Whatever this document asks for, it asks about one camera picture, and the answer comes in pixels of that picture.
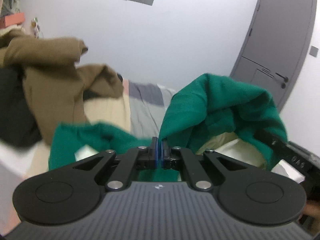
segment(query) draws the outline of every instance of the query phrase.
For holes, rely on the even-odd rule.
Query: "door frame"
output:
[[[246,34],[245,39],[244,39],[244,43],[242,44],[241,50],[239,52],[238,58],[237,58],[237,60],[236,60],[236,62],[234,64],[234,66],[233,66],[233,69],[231,71],[230,77],[232,77],[234,75],[234,73],[236,71],[236,66],[239,64],[239,61],[240,61],[240,59],[242,57],[245,45],[247,44],[248,39],[249,39],[250,30],[253,27],[254,20],[255,20],[255,18],[257,16],[257,12],[258,12],[258,8],[259,8],[259,5],[260,5],[260,2],[261,2],[261,0],[257,1],[256,8],[254,9],[254,13],[253,13],[253,16],[252,16],[251,23],[249,25],[247,34]],[[307,36],[306,36],[306,39],[304,41],[303,49],[302,49],[302,52],[300,54],[298,63],[297,63],[296,68],[295,68],[295,70],[293,72],[293,76],[290,79],[290,83],[288,84],[287,89],[286,89],[284,95],[282,96],[279,104],[276,106],[277,109],[279,110],[279,112],[282,110],[282,108],[284,107],[287,99],[289,98],[290,93],[291,93],[291,91],[292,91],[292,89],[293,89],[293,87],[294,87],[294,85],[295,85],[295,83],[296,83],[296,81],[298,79],[298,76],[299,76],[300,71],[302,69],[302,66],[303,66],[303,63],[305,61],[305,58],[307,56],[308,49],[309,49],[310,42],[311,42],[313,27],[314,27],[315,19],[316,19],[316,8],[317,8],[317,0],[312,0],[311,17],[310,17],[310,21],[309,21]]]

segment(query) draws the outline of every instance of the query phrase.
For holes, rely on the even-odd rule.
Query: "bottle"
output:
[[[42,31],[40,30],[40,26],[39,26],[39,22],[38,22],[37,17],[35,17],[31,21],[31,27],[32,27],[33,33],[37,39],[44,38],[44,35],[43,35]]]

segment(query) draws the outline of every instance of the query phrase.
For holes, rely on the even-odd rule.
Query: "black cloth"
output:
[[[23,72],[0,68],[0,139],[16,147],[30,147],[41,135],[22,89]]]
[[[99,98],[101,97],[98,93],[91,91],[90,89],[87,89],[83,91],[83,101],[87,101],[91,98]]]

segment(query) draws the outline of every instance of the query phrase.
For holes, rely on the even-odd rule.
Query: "metal pivot screw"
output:
[[[207,189],[211,187],[211,183],[206,180],[200,180],[196,183],[196,187],[200,189]]]
[[[123,187],[123,183],[118,180],[113,180],[113,181],[108,182],[107,186],[112,189],[120,189]]]

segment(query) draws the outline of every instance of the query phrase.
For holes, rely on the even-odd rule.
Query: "black round pad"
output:
[[[60,168],[22,182],[12,201],[23,220],[65,224],[86,216],[98,205],[100,188],[88,171]]]
[[[289,178],[258,168],[226,175],[218,199],[238,219],[271,226],[295,221],[303,211],[306,193]]]
[[[41,185],[36,190],[36,196],[43,202],[58,203],[72,196],[73,187],[60,181],[52,181]]]
[[[246,189],[247,196],[259,203],[273,203],[283,196],[282,189],[270,182],[255,182]]]

